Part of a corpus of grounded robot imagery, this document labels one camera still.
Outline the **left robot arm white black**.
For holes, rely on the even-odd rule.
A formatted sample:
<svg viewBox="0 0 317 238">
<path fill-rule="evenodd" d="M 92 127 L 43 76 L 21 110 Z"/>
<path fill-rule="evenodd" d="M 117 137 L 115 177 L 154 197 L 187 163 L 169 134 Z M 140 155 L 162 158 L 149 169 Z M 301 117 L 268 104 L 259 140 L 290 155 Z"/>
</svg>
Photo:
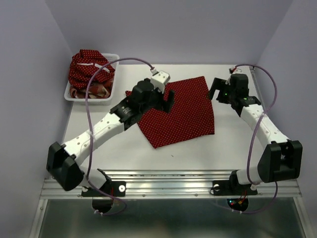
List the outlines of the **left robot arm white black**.
<svg viewBox="0 0 317 238">
<path fill-rule="evenodd" d="M 91 171 L 82 163 L 92 159 L 92 153 L 112 137 L 123 133 L 151 109 L 170 113 L 174 104 L 175 92 L 169 90 L 167 98 L 154 86 L 153 80 L 144 79 L 133 87 L 116 106 L 110 109 L 99 122 L 89 125 L 89 129 L 76 138 L 49 146 L 46 169 L 65 191 L 77 186 L 93 188 L 98 195 L 106 195 L 110 191 L 110 178 L 101 170 Z"/>
</svg>

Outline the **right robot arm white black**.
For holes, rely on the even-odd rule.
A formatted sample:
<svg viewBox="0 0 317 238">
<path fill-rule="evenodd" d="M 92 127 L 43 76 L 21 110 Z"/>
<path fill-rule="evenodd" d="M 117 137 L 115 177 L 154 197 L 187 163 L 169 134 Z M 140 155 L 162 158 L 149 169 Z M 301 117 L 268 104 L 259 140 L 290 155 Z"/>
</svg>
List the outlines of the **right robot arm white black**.
<svg viewBox="0 0 317 238">
<path fill-rule="evenodd" d="M 290 140 L 265 114 L 259 99 L 249 95 L 248 77 L 236 73 L 228 80 L 215 78 L 209 98 L 219 92 L 217 101 L 229 104 L 244 120 L 264 148 L 255 167 L 235 170 L 227 180 L 214 180 L 210 193 L 215 196 L 256 195 L 259 183 L 297 179 L 300 175 L 303 146 Z"/>
</svg>

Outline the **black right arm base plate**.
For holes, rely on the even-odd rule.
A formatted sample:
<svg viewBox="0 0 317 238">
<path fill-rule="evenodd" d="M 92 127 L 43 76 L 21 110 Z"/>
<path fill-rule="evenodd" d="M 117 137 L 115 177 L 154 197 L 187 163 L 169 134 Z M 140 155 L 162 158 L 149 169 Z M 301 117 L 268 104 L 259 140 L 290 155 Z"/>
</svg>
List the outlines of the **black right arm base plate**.
<svg viewBox="0 0 317 238">
<path fill-rule="evenodd" d="M 257 195 L 257 190 L 251 190 L 251 186 L 233 184 L 229 180 L 214 180 L 210 189 L 210 194 L 214 196 L 240 196 L 240 195 Z"/>
</svg>

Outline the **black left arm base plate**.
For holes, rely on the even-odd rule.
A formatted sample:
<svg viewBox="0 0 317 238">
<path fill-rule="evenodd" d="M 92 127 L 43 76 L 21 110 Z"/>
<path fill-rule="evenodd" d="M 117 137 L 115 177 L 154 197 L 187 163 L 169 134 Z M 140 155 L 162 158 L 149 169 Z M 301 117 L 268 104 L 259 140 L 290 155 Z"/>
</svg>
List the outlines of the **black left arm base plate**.
<svg viewBox="0 0 317 238">
<path fill-rule="evenodd" d="M 126 182 L 123 180 L 106 182 L 100 188 L 100 190 L 111 196 L 124 197 L 126 193 Z M 81 196 L 82 197 L 103 197 L 104 194 L 101 194 L 100 192 L 96 191 L 93 188 L 83 187 L 81 191 Z"/>
</svg>

